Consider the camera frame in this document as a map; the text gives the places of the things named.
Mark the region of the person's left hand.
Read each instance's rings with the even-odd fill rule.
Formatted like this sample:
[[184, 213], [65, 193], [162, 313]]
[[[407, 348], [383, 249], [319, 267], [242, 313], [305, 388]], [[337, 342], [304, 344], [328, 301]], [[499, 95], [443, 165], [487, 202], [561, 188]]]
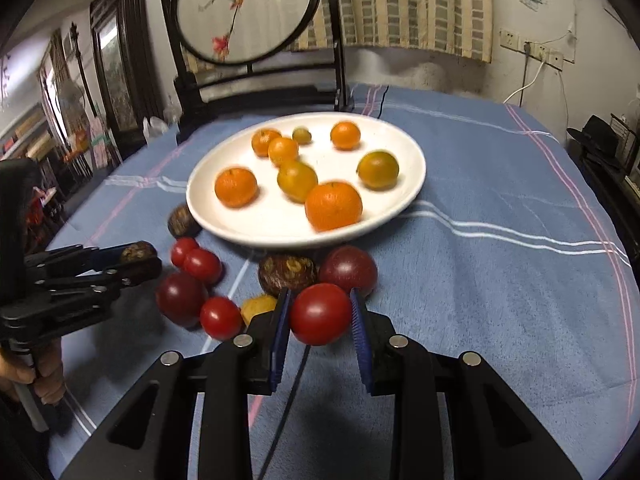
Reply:
[[35, 394], [44, 405], [55, 405], [66, 391], [62, 362], [62, 340], [50, 341], [37, 352], [37, 364], [25, 364], [16, 356], [1, 351], [0, 389], [14, 401], [18, 400], [16, 385], [33, 386]]

